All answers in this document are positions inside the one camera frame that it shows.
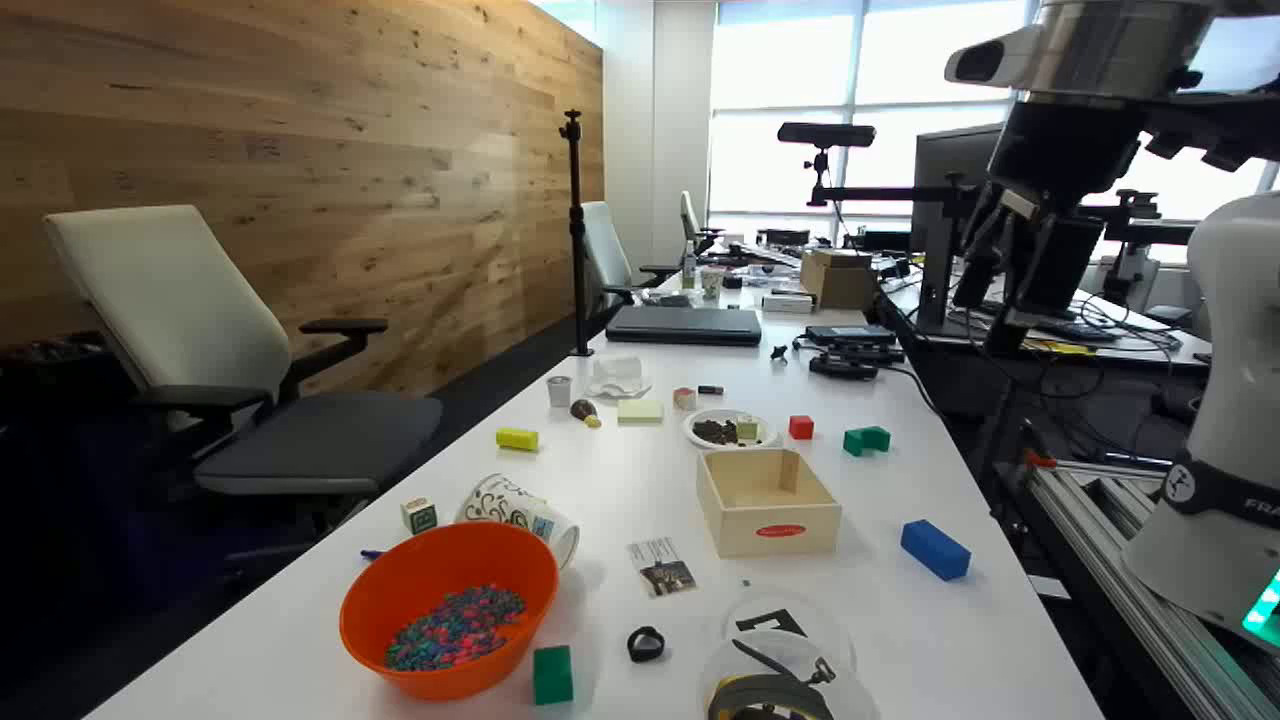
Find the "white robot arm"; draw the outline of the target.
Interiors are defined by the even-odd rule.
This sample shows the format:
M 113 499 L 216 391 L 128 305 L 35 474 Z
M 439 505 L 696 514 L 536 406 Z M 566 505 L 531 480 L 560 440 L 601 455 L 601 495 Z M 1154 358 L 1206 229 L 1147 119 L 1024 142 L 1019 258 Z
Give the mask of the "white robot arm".
M 946 55 L 946 79 L 1014 94 L 955 288 L 965 305 L 1005 295 L 991 346 L 1068 305 L 1099 235 L 1082 200 L 1137 152 L 1194 149 L 1220 170 L 1277 152 L 1277 83 L 1203 87 L 1194 70 L 1210 25 L 1270 15 L 1277 0 L 1043 0 L 1032 25 Z M 1210 324 L 1206 384 L 1122 563 L 1154 595 L 1277 650 L 1280 195 L 1241 195 L 1194 220 L 1186 258 Z

